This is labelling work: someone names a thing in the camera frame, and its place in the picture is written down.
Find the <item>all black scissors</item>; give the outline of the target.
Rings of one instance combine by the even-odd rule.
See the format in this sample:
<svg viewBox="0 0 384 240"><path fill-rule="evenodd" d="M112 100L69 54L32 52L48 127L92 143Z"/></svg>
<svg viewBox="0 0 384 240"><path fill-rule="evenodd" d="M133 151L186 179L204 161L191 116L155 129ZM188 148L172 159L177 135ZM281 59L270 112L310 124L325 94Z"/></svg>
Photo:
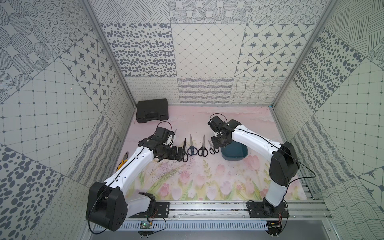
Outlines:
<svg viewBox="0 0 384 240"><path fill-rule="evenodd" d="M176 156L176 160L178 162L186 163L189 160L189 155L186 150L186 141L187 140L185 139L182 147L178 147L178 153Z"/></svg>

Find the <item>small black handled scissors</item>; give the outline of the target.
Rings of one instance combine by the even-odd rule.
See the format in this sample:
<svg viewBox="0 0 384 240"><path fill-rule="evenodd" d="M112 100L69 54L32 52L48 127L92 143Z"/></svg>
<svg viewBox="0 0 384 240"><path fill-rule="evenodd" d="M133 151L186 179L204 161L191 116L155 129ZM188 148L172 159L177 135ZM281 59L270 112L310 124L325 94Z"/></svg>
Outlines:
<svg viewBox="0 0 384 240"><path fill-rule="evenodd" d="M210 149L209 149L210 154L212 154L212 155L218 154L219 150L214 148L214 145L210 140L208 140L208 142L210 145Z"/></svg>

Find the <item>blue handled scissors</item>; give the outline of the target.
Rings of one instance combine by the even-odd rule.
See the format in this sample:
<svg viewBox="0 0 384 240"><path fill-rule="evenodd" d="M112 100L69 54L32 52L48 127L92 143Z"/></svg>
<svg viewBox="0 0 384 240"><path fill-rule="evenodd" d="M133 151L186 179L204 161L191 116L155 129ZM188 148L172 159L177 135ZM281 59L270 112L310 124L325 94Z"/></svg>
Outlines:
<svg viewBox="0 0 384 240"><path fill-rule="evenodd" d="M198 149L194 146L192 135L190 134L190 146L187 150L189 156L195 156L198 154Z"/></svg>

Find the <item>teal plastic storage box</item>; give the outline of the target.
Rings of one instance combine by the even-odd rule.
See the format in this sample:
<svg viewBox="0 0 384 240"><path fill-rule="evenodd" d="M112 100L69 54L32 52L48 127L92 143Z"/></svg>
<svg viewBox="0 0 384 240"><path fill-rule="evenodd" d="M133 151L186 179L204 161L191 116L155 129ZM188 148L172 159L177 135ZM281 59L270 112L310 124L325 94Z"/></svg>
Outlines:
<svg viewBox="0 0 384 240"><path fill-rule="evenodd" d="M232 142L227 146L221 148L223 159L227 161L241 161L249 154L248 147L238 143Z"/></svg>

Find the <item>black handled steel scissors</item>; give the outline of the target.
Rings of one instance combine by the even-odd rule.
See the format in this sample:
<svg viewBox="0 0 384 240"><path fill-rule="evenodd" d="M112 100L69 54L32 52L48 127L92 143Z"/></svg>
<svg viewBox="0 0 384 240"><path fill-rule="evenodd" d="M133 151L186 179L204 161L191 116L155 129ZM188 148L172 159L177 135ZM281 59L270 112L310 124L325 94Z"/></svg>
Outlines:
<svg viewBox="0 0 384 240"><path fill-rule="evenodd" d="M198 155L200 157L207 157L208 156L208 150L206 148L206 136L203 135L203 141L202 141L202 146L198 150Z"/></svg>

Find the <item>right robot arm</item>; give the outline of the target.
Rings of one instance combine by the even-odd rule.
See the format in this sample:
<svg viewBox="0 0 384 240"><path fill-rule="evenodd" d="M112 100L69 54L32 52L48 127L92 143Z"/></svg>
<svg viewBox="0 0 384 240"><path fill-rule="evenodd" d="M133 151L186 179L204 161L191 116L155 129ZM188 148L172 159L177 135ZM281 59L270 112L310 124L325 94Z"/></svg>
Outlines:
<svg viewBox="0 0 384 240"><path fill-rule="evenodd" d="M269 140L242 125L236 120L223 121L218 114L213 114L208 121L208 126L215 135L211 141L215 149L223 148L237 142L254 150L270 162L269 177L271 183L263 206L272 210L279 207L288 192L292 178L300 169L297 154L289 142L283 144Z"/></svg>

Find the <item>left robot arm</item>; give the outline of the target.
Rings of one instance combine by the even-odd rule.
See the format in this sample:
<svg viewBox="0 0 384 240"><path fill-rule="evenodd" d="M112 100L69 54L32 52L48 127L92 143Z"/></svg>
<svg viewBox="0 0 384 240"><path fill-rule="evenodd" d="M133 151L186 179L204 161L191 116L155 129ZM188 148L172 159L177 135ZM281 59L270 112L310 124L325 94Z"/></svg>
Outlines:
<svg viewBox="0 0 384 240"><path fill-rule="evenodd" d="M157 127L154 134L138 143L131 157L125 159L116 172L104 182L95 182L90 187L86 220L105 230L116 231L128 217L143 216L147 219L157 214L156 197L140 192L136 197L126 200L125 195L142 170L154 159L184 160L184 148L176 147L175 133Z"/></svg>

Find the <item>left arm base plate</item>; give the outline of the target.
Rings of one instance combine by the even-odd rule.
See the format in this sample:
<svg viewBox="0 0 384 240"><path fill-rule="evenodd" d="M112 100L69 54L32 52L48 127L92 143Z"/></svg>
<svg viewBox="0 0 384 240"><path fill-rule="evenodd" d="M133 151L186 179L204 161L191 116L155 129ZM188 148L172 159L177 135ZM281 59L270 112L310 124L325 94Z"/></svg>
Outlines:
<svg viewBox="0 0 384 240"><path fill-rule="evenodd" d="M146 212L138 213L130 217L130 219L138 218L168 218L170 209L170 202L154 202L150 204Z"/></svg>

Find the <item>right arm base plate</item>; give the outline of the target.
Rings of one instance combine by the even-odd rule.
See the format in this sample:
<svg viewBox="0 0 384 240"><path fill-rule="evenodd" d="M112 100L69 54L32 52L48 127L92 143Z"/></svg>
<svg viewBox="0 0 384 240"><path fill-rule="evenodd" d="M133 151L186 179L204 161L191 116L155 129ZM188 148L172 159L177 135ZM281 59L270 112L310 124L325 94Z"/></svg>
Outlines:
<svg viewBox="0 0 384 240"><path fill-rule="evenodd" d="M277 207L274 207L267 201L255 202L249 200L246 202L250 218L289 218L288 205L281 202Z"/></svg>

